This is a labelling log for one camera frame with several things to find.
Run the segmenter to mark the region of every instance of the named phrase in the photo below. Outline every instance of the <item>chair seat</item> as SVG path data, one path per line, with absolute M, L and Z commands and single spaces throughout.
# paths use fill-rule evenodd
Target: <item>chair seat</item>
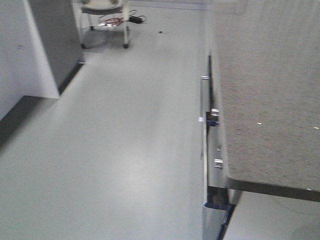
M 83 0 L 81 10 L 85 14 L 107 15 L 118 13 L 123 7 L 122 0 Z

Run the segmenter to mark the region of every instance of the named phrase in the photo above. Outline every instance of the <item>black cable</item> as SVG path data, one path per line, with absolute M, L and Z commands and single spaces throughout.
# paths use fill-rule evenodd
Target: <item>black cable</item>
M 145 15 L 138 16 L 138 18 L 141 18 L 141 17 L 144 18 L 144 20 L 142 22 L 146 22 L 147 21 L 147 17 Z
M 133 9 L 133 10 L 129 11 L 129 13 L 131 13 L 131 12 L 133 12 L 133 11 L 135 11 L 135 12 L 134 12 L 134 13 L 132 13 L 132 14 L 130 14 L 129 16 L 133 16 L 133 15 L 137 14 L 137 12 L 138 12 L 138 10 L 137 10 L 137 9 Z

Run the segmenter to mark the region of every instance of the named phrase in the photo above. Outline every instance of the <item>power adapter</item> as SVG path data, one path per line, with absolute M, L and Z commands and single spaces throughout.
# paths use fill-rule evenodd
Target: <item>power adapter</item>
M 141 23 L 144 22 L 144 21 L 142 20 L 141 17 L 138 17 L 138 16 L 130 16 L 130 17 L 129 17 L 129 22 L 133 22 L 133 23 L 135 23 L 135 24 L 141 24 Z

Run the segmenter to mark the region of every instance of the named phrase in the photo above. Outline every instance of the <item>gray floor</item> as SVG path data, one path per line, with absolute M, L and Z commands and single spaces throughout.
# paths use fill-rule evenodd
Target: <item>gray floor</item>
M 0 239 L 201 239 L 202 12 L 138 10 L 3 146 Z

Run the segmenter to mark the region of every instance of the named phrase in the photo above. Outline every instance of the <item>countertop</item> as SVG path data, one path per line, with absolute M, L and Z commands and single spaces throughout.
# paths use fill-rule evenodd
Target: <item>countertop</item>
M 226 187 L 320 202 L 320 1 L 216 2 Z

